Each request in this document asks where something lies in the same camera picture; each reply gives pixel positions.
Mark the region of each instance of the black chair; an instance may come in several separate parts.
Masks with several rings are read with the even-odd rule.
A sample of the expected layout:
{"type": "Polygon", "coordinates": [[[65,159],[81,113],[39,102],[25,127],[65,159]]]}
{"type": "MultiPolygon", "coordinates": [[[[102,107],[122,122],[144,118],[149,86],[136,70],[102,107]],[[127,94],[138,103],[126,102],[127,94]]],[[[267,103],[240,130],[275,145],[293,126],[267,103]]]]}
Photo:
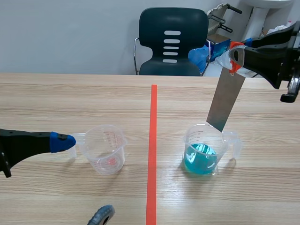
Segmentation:
{"type": "MultiPolygon", "coordinates": [[[[203,76],[188,60],[188,53],[205,45],[208,17],[193,8],[148,8],[140,16],[139,38],[135,39],[134,63],[138,75],[203,76]],[[152,58],[137,70],[136,41],[152,49],[152,58]]],[[[210,62],[210,51],[207,66],[210,62]]]]}

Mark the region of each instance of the chair metal leg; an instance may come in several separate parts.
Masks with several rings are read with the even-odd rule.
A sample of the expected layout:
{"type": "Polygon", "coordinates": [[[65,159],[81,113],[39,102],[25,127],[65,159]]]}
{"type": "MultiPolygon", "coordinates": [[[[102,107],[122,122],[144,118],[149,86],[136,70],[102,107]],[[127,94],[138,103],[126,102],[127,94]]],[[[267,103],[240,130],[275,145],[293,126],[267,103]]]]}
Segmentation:
{"type": "Polygon", "coordinates": [[[207,68],[210,64],[210,60],[211,60],[210,41],[206,40],[206,42],[208,43],[208,61],[207,61],[207,64],[206,64],[206,67],[205,67],[204,71],[202,73],[200,73],[200,76],[203,76],[205,74],[205,71],[207,70],[207,68]]]}
{"type": "Polygon", "coordinates": [[[134,53],[133,53],[133,60],[134,60],[134,63],[135,63],[135,74],[138,75],[139,71],[137,70],[137,67],[136,67],[136,60],[135,60],[135,51],[136,51],[136,41],[139,40],[139,38],[136,38],[135,39],[135,49],[134,49],[134,53]]]}

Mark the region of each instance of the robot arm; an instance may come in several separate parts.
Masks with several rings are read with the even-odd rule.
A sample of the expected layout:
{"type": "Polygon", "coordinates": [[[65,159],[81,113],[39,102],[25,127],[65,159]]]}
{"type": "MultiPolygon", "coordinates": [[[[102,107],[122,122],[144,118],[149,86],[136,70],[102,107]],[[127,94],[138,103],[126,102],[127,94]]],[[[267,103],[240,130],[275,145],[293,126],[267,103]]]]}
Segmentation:
{"type": "Polygon", "coordinates": [[[233,63],[263,76],[276,89],[288,81],[288,93],[281,101],[295,101],[300,87],[300,21],[263,38],[248,39],[247,47],[235,47],[229,56],[233,63]]]}
{"type": "Polygon", "coordinates": [[[10,169],[22,160],[41,153],[65,151],[75,144],[70,135],[0,129],[0,172],[11,177],[10,169]]]}

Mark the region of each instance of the wooden table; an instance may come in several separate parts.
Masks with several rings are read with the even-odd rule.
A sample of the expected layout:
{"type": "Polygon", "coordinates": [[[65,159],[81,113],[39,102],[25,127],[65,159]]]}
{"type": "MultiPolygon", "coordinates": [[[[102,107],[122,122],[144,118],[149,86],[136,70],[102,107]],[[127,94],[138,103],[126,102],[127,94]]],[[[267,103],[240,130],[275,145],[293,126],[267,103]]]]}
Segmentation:
{"type": "Polygon", "coordinates": [[[0,74],[3,129],[85,132],[120,127],[128,139],[121,172],[100,176],[79,154],[43,154],[0,174],[0,224],[85,225],[112,204],[109,225],[144,225],[151,84],[158,85],[157,224],[300,223],[300,101],[264,79],[246,79],[225,130],[245,146],[228,152],[220,174],[203,178],[180,166],[186,130],[206,120],[217,78],[0,74]]]}

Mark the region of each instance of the measuring cup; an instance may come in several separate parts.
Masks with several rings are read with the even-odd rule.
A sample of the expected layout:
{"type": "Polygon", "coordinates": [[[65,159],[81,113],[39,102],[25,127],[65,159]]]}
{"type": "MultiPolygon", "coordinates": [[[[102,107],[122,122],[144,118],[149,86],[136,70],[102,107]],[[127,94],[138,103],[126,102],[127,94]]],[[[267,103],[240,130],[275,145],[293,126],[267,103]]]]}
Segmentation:
{"type": "Polygon", "coordinates": [[[185,166],[197,174],[212,173],[233,144],[233,158],[240,156],[242,141],[233,132],[220,132],[209,124],[192,126],[184,137],[185,166]]]}
{"type": "MultiPolygon", "coordinates": [[[[109,175],[119,171],[125,162],[124,147],[127,140],[123,132],[113,125],[101,125],[87,133],[72,134],[79,151],[100,174],[109,175]]],[[[68,150],[76,157],[76,149],[68,150]]]]}

